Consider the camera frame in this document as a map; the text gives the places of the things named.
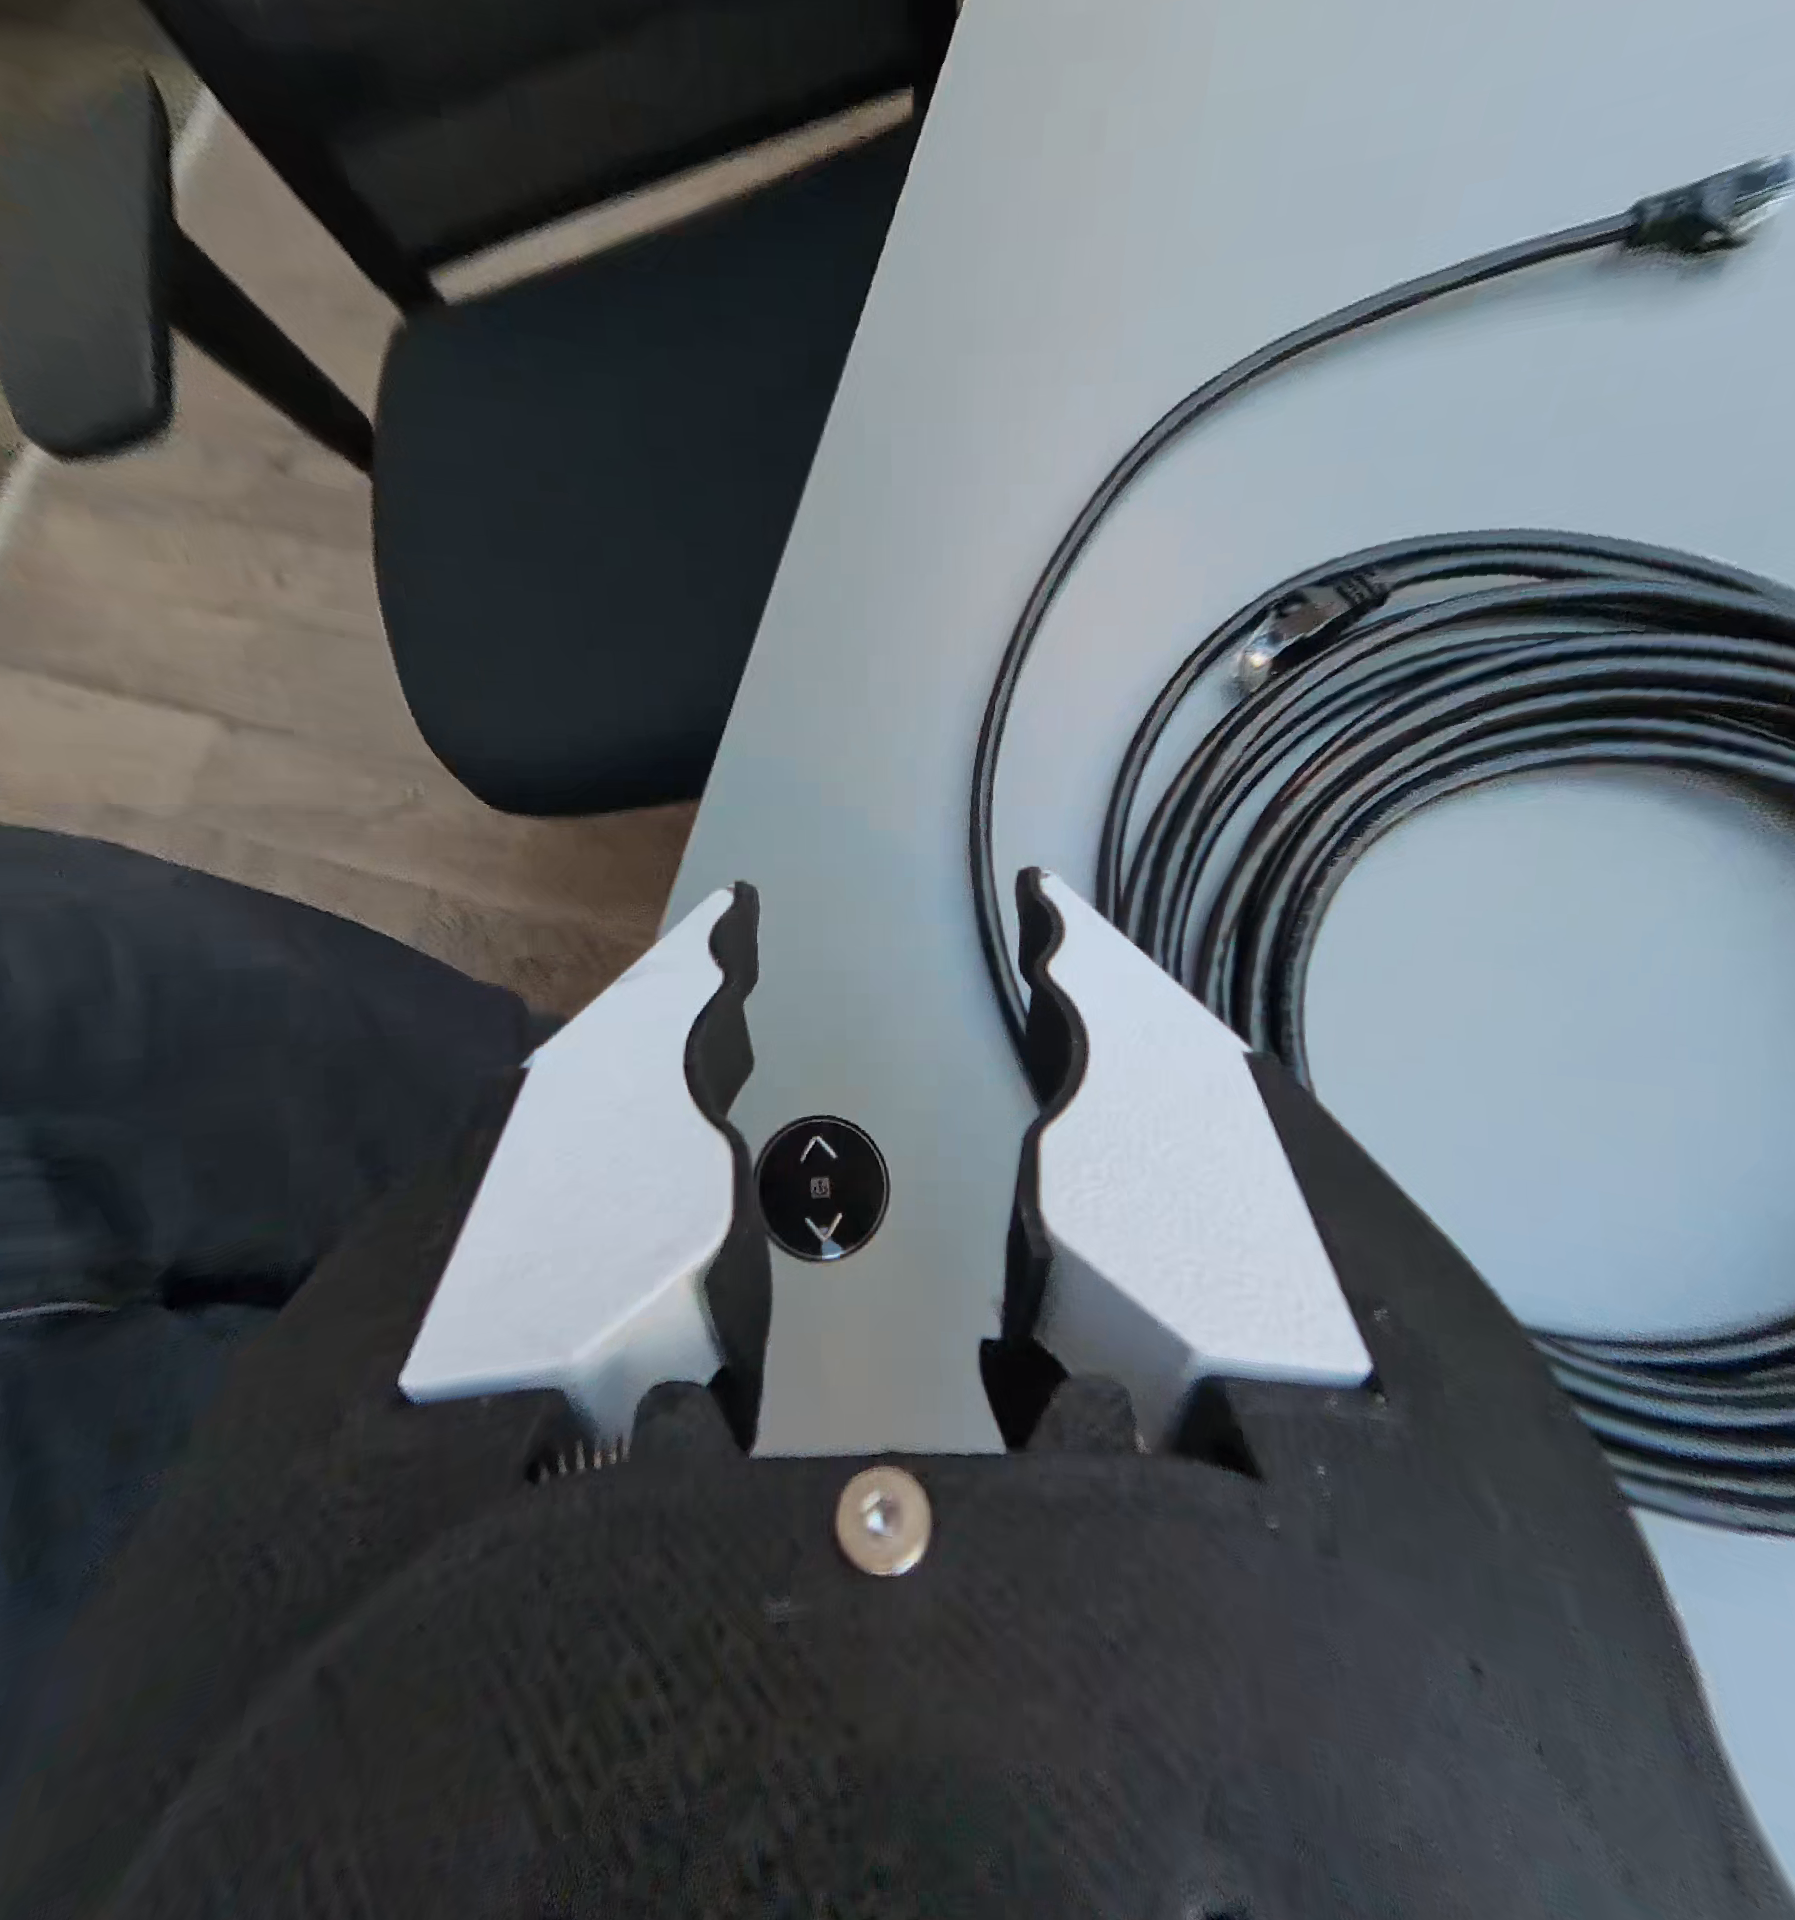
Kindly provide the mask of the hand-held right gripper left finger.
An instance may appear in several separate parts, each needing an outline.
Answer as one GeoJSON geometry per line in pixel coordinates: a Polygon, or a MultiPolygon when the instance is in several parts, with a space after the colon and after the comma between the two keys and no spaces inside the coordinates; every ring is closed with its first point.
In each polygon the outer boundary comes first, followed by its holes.
{"type": "Polygon", "coordinates": [[[408,1403],[550,1388],[632,1441],[665,1383],[756,1444],[775,1316],[751,1151],[754,884],[703,900],[527,1062],[407,1353],[408,1403]]]}

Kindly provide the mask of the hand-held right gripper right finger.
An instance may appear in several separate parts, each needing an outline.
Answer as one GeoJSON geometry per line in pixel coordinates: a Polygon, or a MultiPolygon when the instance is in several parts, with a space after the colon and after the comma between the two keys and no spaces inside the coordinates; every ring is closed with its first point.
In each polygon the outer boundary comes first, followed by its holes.
{"type": "Polygon", "coordinates": [[[1198,1426],[1205,1383],[1370,1386],[1250,1044],[1059,876],[1013,889],[1036,1113],[980,1345],[1005,1448],[1083,1378],[1128,1394],[1147,1453],[1198,1426]]]}

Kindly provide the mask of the black round desk control button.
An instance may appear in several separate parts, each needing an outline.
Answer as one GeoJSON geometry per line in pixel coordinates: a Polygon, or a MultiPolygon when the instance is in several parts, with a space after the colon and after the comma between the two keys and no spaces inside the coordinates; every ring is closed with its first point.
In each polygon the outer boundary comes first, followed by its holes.
{"type": "Polygon", "coordinates": [[[776,1130],[756,1162],[767,1237],[805,1263],[862,1253],[884,1222],[891,1170],[859,1123],[805,1114],[776,1130]]]}

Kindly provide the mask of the grey desk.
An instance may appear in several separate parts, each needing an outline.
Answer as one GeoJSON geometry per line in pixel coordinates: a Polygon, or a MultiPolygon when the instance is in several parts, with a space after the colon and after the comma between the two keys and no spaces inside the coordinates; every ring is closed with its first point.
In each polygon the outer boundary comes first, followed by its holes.
{"type": "MultiPolygon", "coordinates": [[[[991,1448],[1031,1117],[967,879],[980,713],[1100,475],[1345,302],[1795,150],[1795,4],[969,4],[671,919],[763,895],[754,1143],[859,1121],[874,1243],[775,1259],[763,1444],[991,1448]]],[[[1795,589],[1795,201],[1742,252],[1439,302],[1198,426],[1034,644],[1005,879],[1091,889],[1180,659],[1312,563],[1590,531],[1795,589]]],[[[1309,986],[1318,1094],[1503,1302],[1560,1332],[1795,1308],[1795,815],[1589,770],[1370,849],[1309,986]]]]}

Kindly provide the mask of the person's dark trousers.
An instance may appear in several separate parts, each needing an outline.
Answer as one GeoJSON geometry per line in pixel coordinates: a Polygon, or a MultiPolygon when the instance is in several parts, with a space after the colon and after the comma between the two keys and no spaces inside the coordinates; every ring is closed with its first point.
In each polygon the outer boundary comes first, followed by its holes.
{"type": "Polygon", "coordinates": [[[0,824],[0,1826],[238,1348],[551,1031],[351,919],[0,824]]]}

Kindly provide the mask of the black office chair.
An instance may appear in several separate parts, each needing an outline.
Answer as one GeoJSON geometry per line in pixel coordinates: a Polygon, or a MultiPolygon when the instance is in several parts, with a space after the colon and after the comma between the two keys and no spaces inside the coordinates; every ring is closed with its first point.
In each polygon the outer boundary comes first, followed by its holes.
{"type": "Polygon", "coordinates": [[[375,418],[182,227],[154,81],[0,154],[0,388],[61,463],[172,339],[357,466],[429,749],[522,817],[703,795],[957,4],[147,4],[401,315],[375,418]]]}

